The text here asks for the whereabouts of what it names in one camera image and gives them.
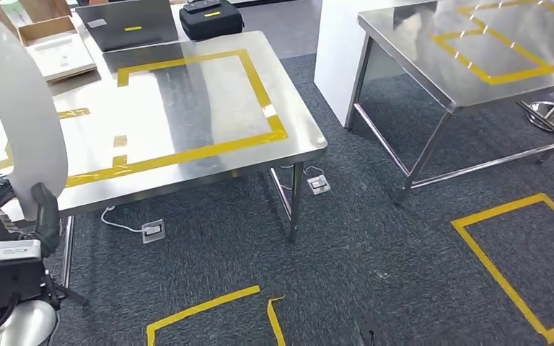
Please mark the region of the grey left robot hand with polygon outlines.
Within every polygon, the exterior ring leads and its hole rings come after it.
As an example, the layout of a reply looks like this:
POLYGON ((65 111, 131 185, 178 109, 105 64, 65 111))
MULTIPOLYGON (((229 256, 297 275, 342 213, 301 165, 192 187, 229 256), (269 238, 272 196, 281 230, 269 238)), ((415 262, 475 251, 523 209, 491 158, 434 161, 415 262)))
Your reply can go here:
POLYGON ((37 239, 41 242, 41 256, 51 256, 61 240, 61 218, 56 196, 42 183, 31 188, 33 200, 38 204, 35 230, 31 233, 18 229, 2 207, 16 197, 6 175, 0 175, 0 241, 37 239))

